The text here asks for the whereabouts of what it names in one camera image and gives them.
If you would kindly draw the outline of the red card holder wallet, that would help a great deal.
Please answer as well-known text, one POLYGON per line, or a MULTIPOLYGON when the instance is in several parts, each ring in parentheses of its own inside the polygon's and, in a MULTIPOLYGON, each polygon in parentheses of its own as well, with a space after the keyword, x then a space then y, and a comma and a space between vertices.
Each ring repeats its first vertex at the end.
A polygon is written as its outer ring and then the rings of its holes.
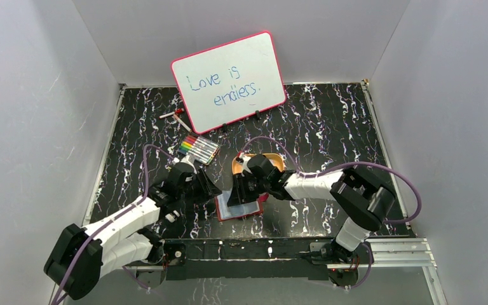
POLYGON ((261 214, 262 204, 269 198, 268 193, 260 194, 255 201, 240 202, 236 191, 223 191, 214 198, 217 218, 220 222, 240 219, 248 215, 261 214))

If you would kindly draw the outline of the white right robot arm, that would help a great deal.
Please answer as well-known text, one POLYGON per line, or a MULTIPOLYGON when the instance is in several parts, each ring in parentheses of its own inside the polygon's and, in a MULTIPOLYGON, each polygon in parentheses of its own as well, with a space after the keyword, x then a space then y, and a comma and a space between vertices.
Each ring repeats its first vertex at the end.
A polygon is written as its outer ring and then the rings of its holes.
POLYGON ((268 194, 278 200, 333 200, 348 218, 331 244, 334 258, 348 263, 372 232, 378 231, 397 200, 395 191, 370 171, 371 164, 350 163, 328 173, 280 170, 264 154, 238 157, 241 172, 233 188, 216 198, 220 214, 229 218, 251 213, 249 205, 268 194))

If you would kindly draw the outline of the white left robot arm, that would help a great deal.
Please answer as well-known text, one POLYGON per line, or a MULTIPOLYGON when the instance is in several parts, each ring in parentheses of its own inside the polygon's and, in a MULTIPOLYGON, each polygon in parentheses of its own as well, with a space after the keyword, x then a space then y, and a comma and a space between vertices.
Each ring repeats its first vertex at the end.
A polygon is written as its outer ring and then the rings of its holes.
POLYGON ((221 193, 204 169, 177 162, 121 210, 87 226, 65 227, 43 271, 71 299, 81 299, 99 279, 129 263, 165 262, 165 241, 151 225, 173 224, 182 215, 181 205, 204 203, 221 193))

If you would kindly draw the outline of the orange card tray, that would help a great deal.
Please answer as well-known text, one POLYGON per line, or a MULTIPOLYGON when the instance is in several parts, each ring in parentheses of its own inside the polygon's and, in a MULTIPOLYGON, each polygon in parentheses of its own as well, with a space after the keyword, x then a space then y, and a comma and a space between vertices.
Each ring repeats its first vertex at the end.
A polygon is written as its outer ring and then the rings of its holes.
POLYGON ((248 162, 248 168, 251 172, 250 173, 245 172, 243 175, 252 175, 255 178, 261 179, 261 178, 267 178, 272 175, 280 175, 285 170, 284 161, 279 154, 263 153, 263 154, 249 154, 249 155, 252 155, 250 161, 248 162))

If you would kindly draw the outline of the pack of coloured markers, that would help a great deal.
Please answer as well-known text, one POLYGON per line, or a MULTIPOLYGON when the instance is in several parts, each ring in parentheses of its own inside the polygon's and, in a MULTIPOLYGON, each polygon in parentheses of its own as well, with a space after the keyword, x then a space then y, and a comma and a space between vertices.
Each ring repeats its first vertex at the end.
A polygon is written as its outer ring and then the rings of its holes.
POLYGON ((219 150, 220 146, 218 144, 194 135, 188 135, 179 146, 181 154, 191 155, 203 165, 209 165, 219 150))

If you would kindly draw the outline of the white whiteboard eraser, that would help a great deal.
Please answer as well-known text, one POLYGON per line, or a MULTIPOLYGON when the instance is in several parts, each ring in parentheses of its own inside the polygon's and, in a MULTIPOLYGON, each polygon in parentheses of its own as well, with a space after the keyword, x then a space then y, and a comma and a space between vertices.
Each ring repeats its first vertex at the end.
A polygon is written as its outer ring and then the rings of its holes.
POLYGON ((169 223, 175 222, 180 217, 180 213, 176 210, 169 212, 165 215, 165 220, 169 223))

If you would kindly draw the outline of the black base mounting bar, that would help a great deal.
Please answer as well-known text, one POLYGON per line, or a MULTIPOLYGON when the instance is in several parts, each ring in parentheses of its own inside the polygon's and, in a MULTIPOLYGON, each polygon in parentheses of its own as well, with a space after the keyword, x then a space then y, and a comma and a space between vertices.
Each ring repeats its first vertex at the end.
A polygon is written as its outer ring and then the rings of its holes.
POLYGON ((374 256, 365 242, 335 250, 331 238, 167 239, 160 262, 130 263, 135 273, 160 271, 165 280, 307 278, 353 286, 366 279, 374 256))

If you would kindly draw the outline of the white marker pen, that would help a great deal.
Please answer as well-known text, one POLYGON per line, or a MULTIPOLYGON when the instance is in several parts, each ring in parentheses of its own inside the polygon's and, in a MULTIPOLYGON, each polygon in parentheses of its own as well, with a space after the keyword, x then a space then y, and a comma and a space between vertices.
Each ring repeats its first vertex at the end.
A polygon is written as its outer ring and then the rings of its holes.
POLYGON ((187 131, 191 132, 191 128, 177 115, 174 114, 173 118, 187 131))

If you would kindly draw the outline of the red capped white marker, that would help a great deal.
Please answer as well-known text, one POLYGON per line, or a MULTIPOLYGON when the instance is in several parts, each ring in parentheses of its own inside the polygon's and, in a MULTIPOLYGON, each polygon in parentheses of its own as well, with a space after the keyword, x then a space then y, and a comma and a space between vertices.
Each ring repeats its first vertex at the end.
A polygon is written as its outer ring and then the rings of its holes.
POLYGON ((174 110, 172 112, 168 112, 166 114, 160 115, 159 116, 159 119, 165 119, 165 118, 168 118, 168 117, 173 116, 173 115, 176 115, 176 114, 181 114, 184 111, 185 111, 184 108, 178 108, 178 109, 176 109, 176 110, 174 110))

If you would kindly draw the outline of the pink framed whiteboard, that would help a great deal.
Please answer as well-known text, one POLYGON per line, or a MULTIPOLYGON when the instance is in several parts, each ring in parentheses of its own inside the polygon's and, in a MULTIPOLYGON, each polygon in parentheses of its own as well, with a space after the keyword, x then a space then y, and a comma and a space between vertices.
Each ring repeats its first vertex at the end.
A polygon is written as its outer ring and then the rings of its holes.
POLYGON ((274 108, 287 99, 268 31, 178 58, 171 70, 197 134, 274 108))

